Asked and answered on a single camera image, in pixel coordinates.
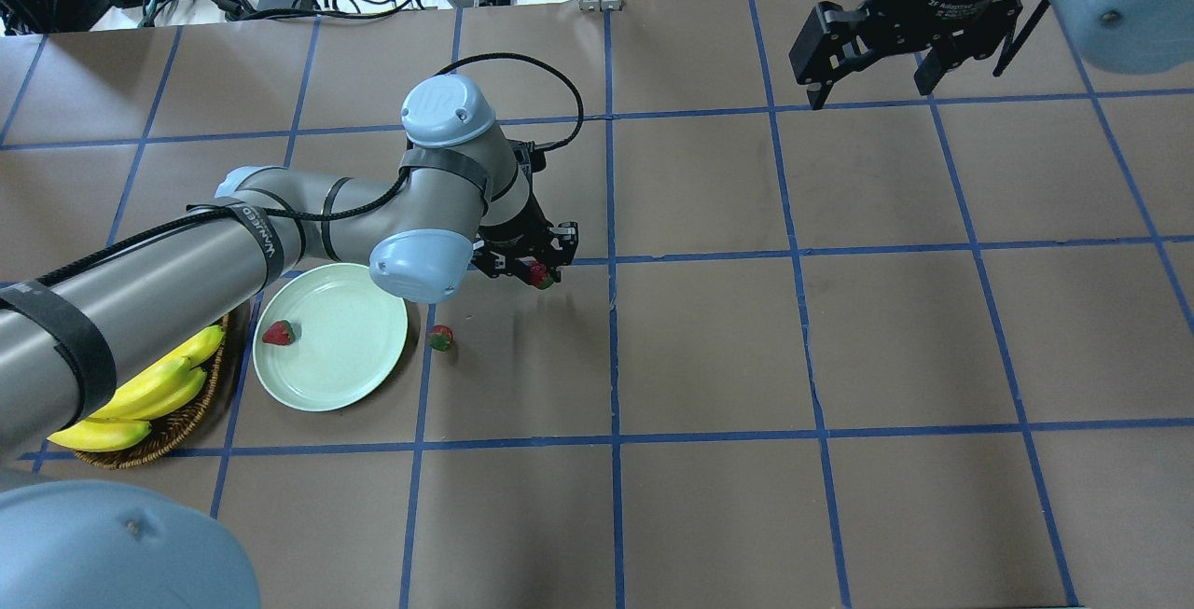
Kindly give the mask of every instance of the banana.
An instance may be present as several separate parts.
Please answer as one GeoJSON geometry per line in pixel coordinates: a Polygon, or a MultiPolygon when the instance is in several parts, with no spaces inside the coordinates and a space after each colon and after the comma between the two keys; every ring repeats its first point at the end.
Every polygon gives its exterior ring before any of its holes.
{"type": "Polygon", "coordinates": [[[192,368],[186,375],[186,381],[180,388],[166,395],[165,399],[158,400],[158,402],[147,408],[141,408],[129,413],[131,418],[137,420],[154,420],[161,418],[162,416],[171,413],[183,405],[195,399],[195,395],[199,394],[203,389],[203,385],[208,382],[208,373],[203,368],[192,368]]]}
{"type": "Polygon", "coordinates": [[[147,436],[149,436],[149,423],[143,420],[87,419],[54,432],[49,439],[74,450],[107,453],[136,445],[147,436]]]}
{"type": "Polygon", "coordinates": [[[189,373],[185,357],[162,358],[116,388],[112,400],[92,413],[91,418],[131,419],[136,411],[148,408],[173,394],[186,382],[189,373]]]}
{"type": "Polygon", "coordinates": [[[221,342],[223,342],[223,328],[220,325],[213,325],[187,339],[183,345],[171,350],[162,359],[185,357],[189,367],[198,367],[216,353],[221,342]]]}

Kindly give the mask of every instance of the velcro strap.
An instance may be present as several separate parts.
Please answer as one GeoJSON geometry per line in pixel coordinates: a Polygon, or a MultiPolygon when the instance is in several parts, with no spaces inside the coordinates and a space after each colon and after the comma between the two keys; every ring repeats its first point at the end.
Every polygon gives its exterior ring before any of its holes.
{"type": "Polygon", "coordinates": [[[402,162],[398,164],[398,170],[404,172],[413,168],[437,168],[451,172],[453,176],[469,180],[481,191],[481,201],[485,202],[485,213],[490,211],[493,187],[490,185],[490,171],[478,164],[469,155],[462,155],[456,150],[430,149],[430,147],[413,147],[402,155],[402,162]]]}
{"type": "Polygon", "coordinates": [[[73,303],[37,281],[25,281],[0,290],[0,308],[26,316],[54,337],[54,350],[70,368],[79,387],[79,405],[70,422],[74,425],[107,404],[116,392],[116,361],[99,327],[73,303]]]}
{"type": "Polygon", "coordinates": [[[265,257],[265,282],[261,283],[261,290],[282,277],[285,270],[287,257],[285,252],[282,251],[282,239],[278,238],[278,232],[273,228],[273,223],[270,222],[270,216],[265,214],[265,209],[253,205],[251,202],[242,202],[232,197],[217,197],[209,202],[201,202],[201,204],[187,205],[186,210],[195,210],[197,208],[230,209],[233,217],[242,223],[245,229],[248,229],[250,234],[257,239],[257,245],[261,248],[261,256],[265,257]]]}

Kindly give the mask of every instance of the red strawberry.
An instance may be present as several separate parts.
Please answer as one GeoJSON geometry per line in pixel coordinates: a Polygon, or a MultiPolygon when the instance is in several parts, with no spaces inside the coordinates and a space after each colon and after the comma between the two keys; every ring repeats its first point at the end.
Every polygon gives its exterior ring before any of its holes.
{"type": "Polygon", "coordinates": [[[530,262],[530,264],[527,265],[527,269],[530,269],[531,287],[546,290],[555,284],[554,278],[552,278],[552,275],[548,273],[547,266],[543,266],[542,262],[530,262]]]}
{"type": "Polygon", "coordinates": [[[285,320],[278,320],[265,330],[261,340],[273,345],[290,345],[295,343],[295,328],[285,320]]]}
{"type": "Polygon", "coordinates": [[[436,325],[427,332],[427,343],[431,344],[432,350],[444,352],[456,343],[456,337],[453,336],[448,325],[436,325]]]}

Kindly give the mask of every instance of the brown woven basket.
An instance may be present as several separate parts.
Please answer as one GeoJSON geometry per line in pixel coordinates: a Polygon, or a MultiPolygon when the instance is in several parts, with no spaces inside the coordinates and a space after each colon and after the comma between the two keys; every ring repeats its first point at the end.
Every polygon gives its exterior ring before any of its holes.
{"type": "Polygon", "coordinates": [[[104,469],[139,467],[174,450],[201,426],[219,420],[227,412],[232,392],[236,388],[247,340],[248,312],[248,303],[244,303],[220,320],[224,339],[215,355],[203,363],[208,382],[195,399],[172,413],[150,420],[149,436],[136,445],[111,453],[76,450],[78,460],[104,469]]]}

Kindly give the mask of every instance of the plate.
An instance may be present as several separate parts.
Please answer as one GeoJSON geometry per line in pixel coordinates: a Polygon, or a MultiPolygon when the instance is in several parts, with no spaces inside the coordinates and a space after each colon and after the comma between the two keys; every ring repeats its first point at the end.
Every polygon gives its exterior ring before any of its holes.
{"type": "Polygon", "coordinates": [[[273,399],[298,411],[333,411],[371,393],[406,345],[406,303],[375,285],[369,267],[328,264],[288,283],[261,312],[253,370],[273,399]],[[278,320],[295,328],[287,346],[264,343],[278,320]]]}

